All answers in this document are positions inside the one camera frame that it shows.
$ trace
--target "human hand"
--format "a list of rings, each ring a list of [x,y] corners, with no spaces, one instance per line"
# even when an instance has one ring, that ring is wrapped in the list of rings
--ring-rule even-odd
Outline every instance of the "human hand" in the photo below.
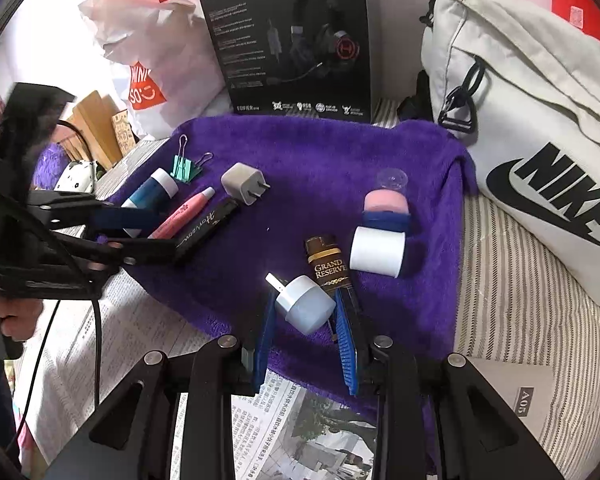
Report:
[[[7,300],[0,297],[0,330],[15,341],[24,341],[36,331],[42,300]]]

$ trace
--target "power adapter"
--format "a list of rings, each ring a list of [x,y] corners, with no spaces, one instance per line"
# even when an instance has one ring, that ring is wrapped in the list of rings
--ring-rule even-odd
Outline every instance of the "power adapter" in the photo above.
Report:
[[[236,162],[220,179],[227,194],[245,205],[252,205],[270,188],[260,170]]]

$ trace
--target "headphone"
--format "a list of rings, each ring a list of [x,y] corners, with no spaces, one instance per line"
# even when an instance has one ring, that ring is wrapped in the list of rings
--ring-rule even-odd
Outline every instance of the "headphone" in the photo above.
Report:
[[[320,28],[313,41],[305,37],[304,15],[310,1],[294,2],[289,56],[301,75],[292,80],[309,74],[323,78],[328,73],[348,72],[360,54],[358,42],[344,30],[343,13],[336,0],[321,0],[328,10],[328,22]]]

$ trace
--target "black product box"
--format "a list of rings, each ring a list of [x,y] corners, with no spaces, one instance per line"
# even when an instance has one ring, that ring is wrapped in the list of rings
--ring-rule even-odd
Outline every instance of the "black product box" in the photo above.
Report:
[[[236,113],[372,121],[378,0],[200,1]]]

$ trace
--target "nike swoosh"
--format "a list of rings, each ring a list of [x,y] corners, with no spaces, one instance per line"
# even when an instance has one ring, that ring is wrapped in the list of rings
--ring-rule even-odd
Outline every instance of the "nike swoosh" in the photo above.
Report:
[[[564,229],[572,235],[576,235],[577,237],[600,247],[600,241],[583,231],[582,228],[565,220],[560,215],[545,209],[514,189],[510,181],[511,170],[521,160],[523,159],[518,158],[517,160],[505,162],[491,170],[487,176],[486,183],[487,188],[491,191],[492,195],[513,209],[517,209],[518,211],[527,213],[553,226],[559,227],[560,229]]]

